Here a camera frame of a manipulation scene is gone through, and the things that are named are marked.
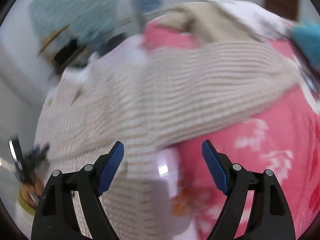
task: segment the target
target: beige knit sweater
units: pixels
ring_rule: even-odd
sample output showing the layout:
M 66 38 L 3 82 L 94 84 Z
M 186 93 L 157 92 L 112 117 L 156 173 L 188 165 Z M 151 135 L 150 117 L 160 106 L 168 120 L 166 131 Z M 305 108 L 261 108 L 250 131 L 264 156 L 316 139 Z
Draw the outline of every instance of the beige knit sweater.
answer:
M 88 68 L 85 85 L 62 77 L 42 109 L 35 143 L 51 146 L 45 181 L 55 169 L 77 171 L 116 140 L 124 143 L 124 160 L 100 199 L 125 240 L 158 239 L 150 198 L 158 149 L 243 120 L 300 81 L 286 58 L 255 41 L 161 49 L 143 66 L 110 66 L 102 58 Z

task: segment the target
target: silver screw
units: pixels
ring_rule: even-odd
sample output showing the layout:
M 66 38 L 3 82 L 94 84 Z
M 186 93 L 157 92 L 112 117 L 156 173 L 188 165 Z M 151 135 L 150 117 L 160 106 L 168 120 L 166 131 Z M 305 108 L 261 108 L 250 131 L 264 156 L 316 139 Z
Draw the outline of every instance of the silver screw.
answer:
M 273 175 L 273 171 L 272 171 L 272 170 L 266 170 L 266 174 L 267 174 L 268 176 L 272 176 L 272 175 Z
M 84 167 L 85 171 L 91 171 L 93 169 L 93 166 L 91 164 L 88 164 Z
M 55 177 L 57 177 L 59 174 L 60 174 L 59 170 L 55 170 L 52 172 L 52 176 L 55 176 Z
M 239 164 L 233 164 L 232 167 L 233 167 L 233 169 L 236 170 L 236 171 L 241 170 L 241 165 L 239 165 Z

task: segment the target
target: turquoise object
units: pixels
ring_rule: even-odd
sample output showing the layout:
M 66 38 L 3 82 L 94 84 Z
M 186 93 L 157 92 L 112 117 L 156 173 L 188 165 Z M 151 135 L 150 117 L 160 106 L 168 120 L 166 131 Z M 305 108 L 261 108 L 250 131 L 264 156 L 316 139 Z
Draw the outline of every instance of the turquoise object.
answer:
M 68 33 L 82 42 L 115 28 L 116 5 L 117 0 L 34 0 L 29 13 L 39 38 L 69 24 Z
M 295 26 L 292 30 L 292 40 L 307 57 L 310 66 L 320 71 L 320 25 Z

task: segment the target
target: beige cloth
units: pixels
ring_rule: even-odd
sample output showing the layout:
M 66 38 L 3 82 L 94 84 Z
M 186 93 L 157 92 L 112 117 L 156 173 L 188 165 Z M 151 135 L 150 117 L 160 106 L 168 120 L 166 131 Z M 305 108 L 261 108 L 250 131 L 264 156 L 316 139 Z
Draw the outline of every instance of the beige cloth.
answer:
M 157 24 L 190 32 L 201 46 L 219 41 L 248 41 L 255 37 L 250 28 L 236 21 L 214 1 L 180 3 L 159 18 Z
M 160 49 L 143 66 L 101 58 L 88 68 L 85 85 L 62 77 L 57 97 L 42 109 L 35 143 L 50 143 L 45 181 L 55 169 L 77 171 L 116 140 L 124 143 L 122 164 L 100 198 L 124 240 L 161 234 L 151 203 L 157 150 L 243 120 L 301 79 L 286 58 L 253 41 Z M 89 235 L 78 202 L 75 209 Z

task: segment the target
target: blue rubber fingertip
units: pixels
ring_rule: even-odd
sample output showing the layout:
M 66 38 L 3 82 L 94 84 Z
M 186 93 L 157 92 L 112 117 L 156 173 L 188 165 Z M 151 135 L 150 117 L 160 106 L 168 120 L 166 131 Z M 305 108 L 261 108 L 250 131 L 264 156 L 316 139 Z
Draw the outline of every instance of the blue rubber fingertip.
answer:
M 102 193 L 108 191 L 113 178 L 116 175 L 116 172 L 120 166 L 120 163 L 124 157 L 124 145 L 119 143 L 117 147 L 113 150 L 106 166 L 103 168 L 102 172 L 99 175 L 99 184 L 97 187 L 98 195 L 101 196 Z
M 207 163 L 208 169 L 216 184 L 216 187 L 218 188 L 218 190 L 222 191 L 224 195 L 228 195 L 228 176 L 217 156 L 206 141 L 202 143 L 202 156 Z

